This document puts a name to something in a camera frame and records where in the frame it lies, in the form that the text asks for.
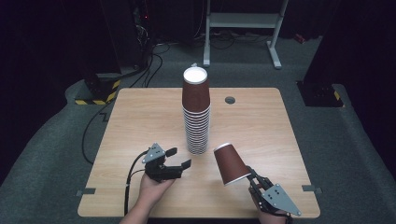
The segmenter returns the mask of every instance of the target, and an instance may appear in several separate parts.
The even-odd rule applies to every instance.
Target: small round hole
[[[225,103],[227,103],[227,104],[229,104],[229,105],[232,105],[232,104],[235,103],[235,98],[233,98],[232,96],[227,96],[227,97],[225,98]]]

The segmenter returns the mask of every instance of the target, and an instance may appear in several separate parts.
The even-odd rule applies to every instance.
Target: brown paper cup
[[[183,107],[192,113],[205,111],[210,106],[207,72],[201,67],[191,67],[183,74]]]
[[[230,143],[225,143],[214,150],[224,186],[250,175],[250,171]]]

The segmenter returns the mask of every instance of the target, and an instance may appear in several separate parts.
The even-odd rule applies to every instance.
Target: metal bracket
[[[302,213],[291,200],[285,190],[279,185],[275,184],[266,190],[262,197],[273,207],[300,216]]]
[[[142,163],[147,163],[149,161],[154,161],[165,155],[165,150],[163,150],[157,143],[154,143],[152,147],[148,150],[146,157],[142,160]]]

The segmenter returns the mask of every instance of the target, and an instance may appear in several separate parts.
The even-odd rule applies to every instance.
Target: yellow and black hazard tape
[[[76,99],[75,102],[77,105],[106,105],[110,103],[117,93],[117,88],[120,85],[120,80],[114,82],[113,87],[111,89],[111,93],[107,96],[106,99]]]

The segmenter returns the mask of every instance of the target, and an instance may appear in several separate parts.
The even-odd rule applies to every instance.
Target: dark background
[[[156,6],[156,0],[149,2]],[[186,21],[193,24],[190,34],[194,34],[201,19],[202,2],[184,4],[194,15],[193,21]],[[270,12],[277,11],[279,1],[254,0],[249,4],[212,1],[212,4],[213,11],[261,12],[263,8]],[[393,176],[396,176],[395,9],[394,3],[386,0],[290,0],[280,32],[284,38],[300,34],[307,40],[325,35],[319,46],[325,50],[313,63],[326,61],[326,66],[313,80],[345,85],[365,131]],[[0,10],[0,180],[3,182],[33,134],[64,107],[64,91],[83,75],[71,50],[73,41],[62,1],[2,1]],[[93,13],[87,10],[87,16]],[[335,25],[328,29],[331,18],[336,18]],[[151,22],[155,32],[169,36],[158,26],[155,30],[156,21]],[[177,39],[177,32],[169,37]]]

